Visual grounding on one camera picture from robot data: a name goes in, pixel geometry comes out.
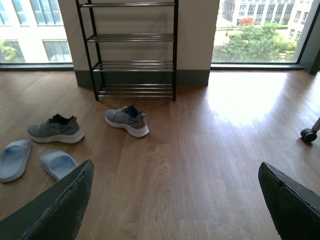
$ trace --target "slipper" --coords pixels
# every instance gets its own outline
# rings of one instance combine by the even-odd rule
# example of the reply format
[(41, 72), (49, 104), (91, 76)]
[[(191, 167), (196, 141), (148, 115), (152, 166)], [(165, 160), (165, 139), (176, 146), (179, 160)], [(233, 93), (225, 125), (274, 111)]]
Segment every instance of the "slipper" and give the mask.
[(0, 155), (0, 182), (11, 182), (25, 172), (31, 146), (31, 140), (22, 137), (5, 147)]
[(59, 181), (78, 167), (78, 164), (66, 152), (50, 150), (41, 155), (44, 170)]

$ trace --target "chair wheel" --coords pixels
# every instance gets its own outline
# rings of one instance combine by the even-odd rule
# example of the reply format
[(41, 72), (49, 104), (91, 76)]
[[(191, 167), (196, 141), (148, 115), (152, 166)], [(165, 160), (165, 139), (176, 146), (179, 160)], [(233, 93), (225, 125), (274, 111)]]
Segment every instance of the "chair wheel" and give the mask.
[(302, 140), (306, 143), (311, 143), (312, 141), (317, 139), (317, 132), (312, 131), (310, 128), (303, 129), (300, 132), (300, 135), (302, 137)]

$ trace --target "tree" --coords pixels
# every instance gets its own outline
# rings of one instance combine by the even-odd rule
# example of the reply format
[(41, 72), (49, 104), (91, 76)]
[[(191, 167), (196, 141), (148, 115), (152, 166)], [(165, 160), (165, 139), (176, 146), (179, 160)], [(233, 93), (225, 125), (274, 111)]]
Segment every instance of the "tree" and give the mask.
[(270, 63), (290, 61), (296, 42), (285, 41), (276, 31), (276, 22), (261, 26), (249, 25), (235, 34), (229, 43), (214, 46), (212, 61), (224, 63)]
[(253, 26), (256, 24), (256, 20), (252, 16), (243, 17), (238, 20), (239, 27)]
[(16, 56), (17, 50), (6, 44), (5, 40), (0, 40), (0, 50), (3, 52), (4, 58), (11, 62)]

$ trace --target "window sill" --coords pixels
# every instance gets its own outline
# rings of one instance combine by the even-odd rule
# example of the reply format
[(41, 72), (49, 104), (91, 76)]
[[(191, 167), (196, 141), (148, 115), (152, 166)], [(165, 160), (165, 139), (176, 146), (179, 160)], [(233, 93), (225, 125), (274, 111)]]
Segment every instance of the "window sill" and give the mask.
[(298, 64), (212, 63), (211, 70), (303, 70)]
[(4, 63), (0, 71), (73, 71), (72, 63)]

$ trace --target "baseboard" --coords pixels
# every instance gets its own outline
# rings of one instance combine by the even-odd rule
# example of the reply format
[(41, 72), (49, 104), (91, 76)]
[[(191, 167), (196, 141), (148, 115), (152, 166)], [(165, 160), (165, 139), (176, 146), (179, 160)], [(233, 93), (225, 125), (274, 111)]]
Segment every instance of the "baseboard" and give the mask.
[[(79, 87), (91, 87), (91, 75), (88, 70), (76, 70)], [(207, 86), (210, 70), (177, 70), (177, 86)], [(100, 72), (94, 73), (96, 86), (101, 86), (102, 78), (108, 84), (171, 84), (171, 72)]]

